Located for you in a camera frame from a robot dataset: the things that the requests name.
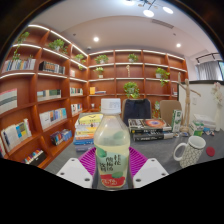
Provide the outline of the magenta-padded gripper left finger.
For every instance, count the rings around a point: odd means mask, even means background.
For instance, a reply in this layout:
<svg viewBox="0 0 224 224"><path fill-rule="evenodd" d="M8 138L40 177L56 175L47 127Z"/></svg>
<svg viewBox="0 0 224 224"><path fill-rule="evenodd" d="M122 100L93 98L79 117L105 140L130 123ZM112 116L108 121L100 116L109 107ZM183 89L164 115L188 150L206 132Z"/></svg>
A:
<svg viewBox="0 0 224 224"><path fill-rule="evenodd" d="M83 188L91 188L96 173L95 151L95 148L91 148L79 158L70 158L57 176Z"/></svg>

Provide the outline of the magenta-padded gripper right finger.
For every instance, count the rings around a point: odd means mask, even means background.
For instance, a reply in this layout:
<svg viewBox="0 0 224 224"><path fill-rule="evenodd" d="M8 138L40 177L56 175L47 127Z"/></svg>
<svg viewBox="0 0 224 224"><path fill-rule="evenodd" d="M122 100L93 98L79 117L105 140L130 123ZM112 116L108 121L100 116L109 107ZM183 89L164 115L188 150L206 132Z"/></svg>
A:
<svg viewBox="0 0 224 224"><path fill-rule="evenodd" d="M134 188L141 188L168 175L156 158L146 158L138 150L129 148L129 169Z"/></svg>

